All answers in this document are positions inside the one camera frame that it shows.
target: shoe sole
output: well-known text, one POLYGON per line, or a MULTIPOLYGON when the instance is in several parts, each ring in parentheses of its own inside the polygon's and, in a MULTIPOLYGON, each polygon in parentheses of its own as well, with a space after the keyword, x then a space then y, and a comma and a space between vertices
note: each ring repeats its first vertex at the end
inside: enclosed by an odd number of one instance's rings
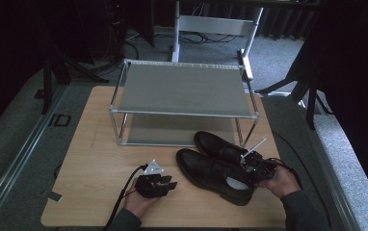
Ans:
POLYGON ((238 205, 238 206, 245 206, 248 203, 250 203, 250 199, 252 198, 252 196, 250 196, 248 199, 242 199, 242 198, 237 198, 231 195, 228 195, 224 192, 218 191, 214 188, 210 188, 210 187, 206 187, 202 184, 200 184, 198 181, 196 181, 187 171, 183 166, 183 163, 181 162, 181 160, 179 160, 178 155, 175 156, 175 159, 178 163, 178 167, 180 168, 181 172, 186 176, 186 178, 195 186, 199 187, 200 189, 203 190, 207 190, 213 193, 217 193, 220 195, 220 197, 232 204, 238 205))

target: hand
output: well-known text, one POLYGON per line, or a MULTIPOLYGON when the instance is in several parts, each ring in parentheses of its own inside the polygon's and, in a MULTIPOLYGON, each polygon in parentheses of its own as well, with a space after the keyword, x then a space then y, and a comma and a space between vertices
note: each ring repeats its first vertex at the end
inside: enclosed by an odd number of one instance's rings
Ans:
POLYGON ((267 188, 278 198, 301 190, 293 173, 282 166, 276 167, 274 178, 261 181, 258 186, 267 188))
POLYGON ((136 189, 134 186, 136 185, 136 181, 137 178, 133 180, 130 189, 126 193, 128 195, 124 198, 124 208, 132 212, 137 218, 141 218, 148 207, 159 200, 160 197, 150 199, 142 197, 138 192, 135 192, 136 189))

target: metal frame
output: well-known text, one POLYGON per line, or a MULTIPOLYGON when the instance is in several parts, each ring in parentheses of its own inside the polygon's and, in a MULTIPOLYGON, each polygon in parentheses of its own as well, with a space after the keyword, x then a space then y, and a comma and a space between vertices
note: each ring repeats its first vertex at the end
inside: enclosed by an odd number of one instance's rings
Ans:
MULTIPOLYGON (((144 61, 132 61, 132 60, 125 60, 124 61, 124 65, 123 65, 122 71, 121 71, 120 76, 119 76, 118 84, 116 86, 115 93, 113 95, 113 99, 112 99, 112 102, 111 102, 111 105, 110 105, 110 108, 109 108, 109 115, 110 115, 110 118, 111 118, 113 126, 114 126, 115 135, 116 135, 118 144, 120 144, 120 145, 150 145, 150 146, 192 146, 192 145, 170 144, 170 143, 167 143, 167 144, 164 144, 164 143, 135 143, 135 142, 123 141, 123 134, 124 134, 124 131, 126 129, 126 124, 127 124, 127 119, 129 117, 129 114, 142 114, 142 113, 140 113, 140 112, 125 112, 125 111, 118 110, 116 108, 118 90, 119 90, 120 87, 122 87, 122 82, 127 77, 127 72, 128 72, 129 66, 131 64, 143 64, 143 63, 145 63, 145 62, 144 61), (116 116, 118 116, 118 115, 123 116, 123 118, 122 118, 122 120, 119 124, 118 124, 117 119, 116 119, 116 116)), ((149 62, 149 63, 151 63, 151 64, 177 65, 176 63, 165 63, 165 62, 149 62)), ((240 66, 240 78, 242 78, 242 66, 240 66)), ((188 114, 188 115, 177 114, 176 115, 176 114, 167 114, 167 113, 165 113, 165 114, 160 113, 160 115, 168 115, 168 116, 207 116, 207 117, 218 117, 218 118, 227 117, 227 118, 235 119, 235 126, 236 126, 236 130, 238 132, 239 144, 240 144, 240 146, 245 147, 247 142, 250 139, 250 135, 252 134, 253 130, 255 129, 255 127, 256 127, 256 125, 259 121, 259 118, 260 118, 260 114, 259 114, 257 106, 256 106, 256 102, 255 102, 255 99, 254 99, 254 96, 253 96, 253 91, 251 89, 250 82, 247 82, 247 84, 248 84, 248 87, 249 87, 248 92, 249 92, 250 100, 251 100, 251 103, 252 103, 252 106, 253 106, 253 111, 254 111, 255 115, 251 115, 249 117, 229 117, 229 116, 224 116, 224 115, 213 116, 213 115, 191 115, 191 114, 188 114), (240 125, 239 119, 253 119, 253 124, 250 127, 250 130, 249 130, 249 132, 248 132, 245 139, 242 136, 241 125, 240 125)))
POLYGON ((258 13, 252 20, 239 20, 229 18, 204 17, 180 15, 180 2, 175 3, 175 21, 174 21, 174 46, 172 49, 171 60, 178 62, 180 53, 179 34, 180 31, 201 32, 209 34, 223 34, 231 36, 247 37, 245 49, 241 49, 241 62, 245 67, 246 74, 250 80, 253 79, 250 69, 250 59, 248 57, 263 8, 258 8, 258 13))

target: black cable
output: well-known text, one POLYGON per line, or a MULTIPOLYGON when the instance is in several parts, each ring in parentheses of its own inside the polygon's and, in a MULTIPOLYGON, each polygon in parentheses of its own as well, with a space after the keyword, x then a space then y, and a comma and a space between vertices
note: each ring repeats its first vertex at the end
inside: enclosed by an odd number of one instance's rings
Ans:
POLYGON ((104 75, 107 75, 107 74, 109 74, 109 73, 113 72, 115 69, 121 69, 121 67, 120 67, 120 66, 115 66, 115 67, 113 67, 112 69, 110 69, 109 71, 107 71, 107 72, 105 72, 105 73, 102 73, 102 74, 100 74, 100 75, 98 75, 98 76, 104 76, 104 75))
POLYGON ((131 47, 134 48, 134 50, 136 51, 136 60, 138 60, 140 58, 140 53, 139 53, 139 49, 137 49, 137 47, 135 45, 133 45, 133 43, 129 42, 129 41, 125 41, 124 42, 125 45, 129 45, 131 47))
POLYGON ((125 193, 126 193, 126 190, 127 190, 127 187, 129 186, 130 184, 130 181, 133 179, 134 175, 140 170, 145 170, 147 168, 148 164, 145 164, 144 166, 140 166, 140 167, 137 167, 133 173, 130 175, 129 179, 127 180, 126 182, 126 185, 124 186, 124 188, 121 190, 120 192, 120 195, 118 196, 118 201, 116 202, 115 204, 115 207, 113 208, 113 211, 112 211, 112 214, 110 215, 109 217, 109 220, 107 221, 105 227, 103 228, 103 230, 105 231, 109 225, 112 223, 113 219, 115 218, 116 216, 116 212, 118 211, 118 206, 120 205, 120 202, 123 200, 123 198, 125 197, 125 193))
POLYGON ((277 133, 277 132, 274 132, 272 131, 273 134, 277 135, 279 138, 281 138, 289 147, 290 149, 292 149, 292 151, 295 153, 296 157, 298 158, 298 160, 301 162, 304 170, 306 171, 307 173, 307 176, 309 177, 309 180, 314 188, 314 190, 316 191, 317 195, 319 196, 319 199, 320 199, 320 202, 322 203, 322 206, 323 208, 325 209, 325 212, 326 212, 326 216, 328 217, 328 224, 329 224, 329 227, 331 227, 331 220, 330 220, 330 214, 329 214, 329 210, 328 208, 326 207, 326 202, 325 200, 321 197, 320 195, 320 192, 319 192, 319 189, 316 187, 316 185, 314 184, 314 180, 313 178, 311 177, 310 173, 309 173, 309 170, 307 169, 306 165, 303 163, 303 160, 301 158, 301 156, 298 154, 298 151, 292 146, 292 144, 287 140, 285 139, 281 134, 277 133))
POLYGON ((62 167, 62 164, 58 165, 58 166, 55 168, 55 171, 54 171, 54 177, 55 177, 55 179, 56 179, 56 178, 58 178, 59 171, 61 170, 61 167, 62 167))
POLYGON ((237 38, 236 36, 233 36, 233 38, 231 38, 229 40, 225 40, 225 39, 227 39, 231 36, 224 36, 223 38, 220 38, 220 39, 210 39, 205 34, 198 33, 198 32, 183 32, 181 34, 184 35, 184 36, 198 36, 198 37, 200 37, 200 40, 194 40, 194 39, 185 38, 185 37, 180 36, 180 39, 183 42, 193 43, 193 44, 220 43, 220 42, 224 43, 224 42, 231 42, 231 41, 233 41, 237 38))
POLYGON ((103 70, 108 70, 108 69, 114 68, 115 65, 118 65, 118 62, 119 62, 118 59, 113 59, 108 64, 104 64, 102 66, 90 68, 89 71, 97 73, 97 72, 100 72, 100 71, 103 71, 103 70))
POLYGON ((261 162, 276 164, 277 166, 284 167, 284 168, 286 168, 288 170, 291 170, 292 169, 289 166, 287 166, 283 161, 281 161, 279 158, 269 158, 267 160, 261 160, 261 162))
POLYGON ((124 198, 124 197, 126 197, 127 195, 131 194, 131 193, 136 192, 136 191, 137 191, 137 190, 134 190, 134 191, 132 191, 132 192, 129 192, 129 193, 125 194, 125 195, 123 196, 123 198, 124 198))

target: black curtain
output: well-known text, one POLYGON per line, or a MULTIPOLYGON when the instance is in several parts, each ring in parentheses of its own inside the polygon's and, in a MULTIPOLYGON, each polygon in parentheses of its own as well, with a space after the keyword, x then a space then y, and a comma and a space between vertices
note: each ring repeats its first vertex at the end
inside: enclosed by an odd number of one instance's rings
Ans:
POLYGON ((368 177, 368 0, 328 1, 291 76, 326 94, 368 177))
POLYGON ((0 1, 0 115, 42 67, 31 21, 23 1, 0 1))

